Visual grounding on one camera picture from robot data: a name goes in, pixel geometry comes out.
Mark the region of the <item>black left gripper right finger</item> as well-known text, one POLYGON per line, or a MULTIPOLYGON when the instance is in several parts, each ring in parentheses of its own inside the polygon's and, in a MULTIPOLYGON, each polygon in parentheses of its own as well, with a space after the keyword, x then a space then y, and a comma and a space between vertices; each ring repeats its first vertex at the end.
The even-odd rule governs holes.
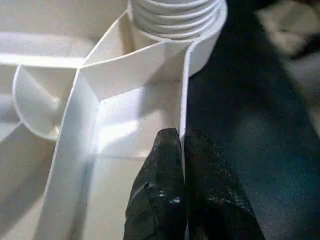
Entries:
POLYGON ((191 240, 263 240, 250 201, 227 161, 205 135, 184 140, 191 240))

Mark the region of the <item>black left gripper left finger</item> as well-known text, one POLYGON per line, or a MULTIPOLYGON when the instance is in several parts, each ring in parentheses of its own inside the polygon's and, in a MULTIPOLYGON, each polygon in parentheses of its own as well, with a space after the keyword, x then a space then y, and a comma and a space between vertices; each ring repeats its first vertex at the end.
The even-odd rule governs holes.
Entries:
POLYGON ((183 240, 187 202, 175 128, 160 130, 137 174, 125 211, 125 240, 183 240))

